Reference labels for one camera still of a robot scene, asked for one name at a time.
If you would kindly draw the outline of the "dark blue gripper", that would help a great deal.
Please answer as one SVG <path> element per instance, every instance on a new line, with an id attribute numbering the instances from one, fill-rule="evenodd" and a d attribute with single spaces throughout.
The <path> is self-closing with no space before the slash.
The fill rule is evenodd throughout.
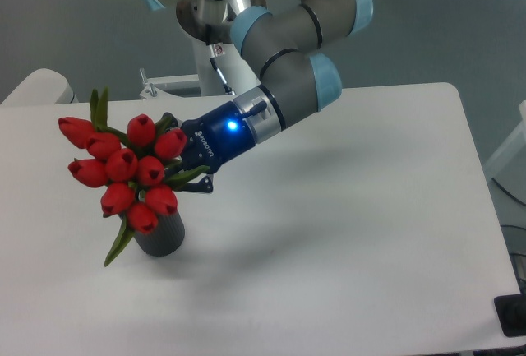
<path id="1" fill-rule="evenodd" d="M 213 174 L 223 164 L 256 145 L 250 128 L 233 101 L 185 122 L 169 112 L 164 113 L 158 121 L 159 131 L 180 127 L 187 137 L 181 153 L 182 168 L 189 170 L 202 165 L 208 167 L 205 171 L 207 174 L 202 179 L 181 186 L 178 189 L 180 192 L 212 193 Z"/>

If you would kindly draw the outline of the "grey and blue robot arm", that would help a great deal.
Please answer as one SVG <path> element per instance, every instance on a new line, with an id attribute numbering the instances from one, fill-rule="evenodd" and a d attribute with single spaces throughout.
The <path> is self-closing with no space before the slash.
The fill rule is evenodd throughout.
<path id="1" fill-rule="evenodd" d="M 219 168 L 337 100 L 342 84 L 321 48 L 364 29 L 372 0 L 299 0 L 273 15 L 257 0 L 144 0 L 154 10 L 176 7 L 180 26 L 208 48 L 231 44 L 240 71 L 256 86 L 197 119 L 180 123 L 182 161 L 168 171 L 174 191 L 210 193 Z"/>

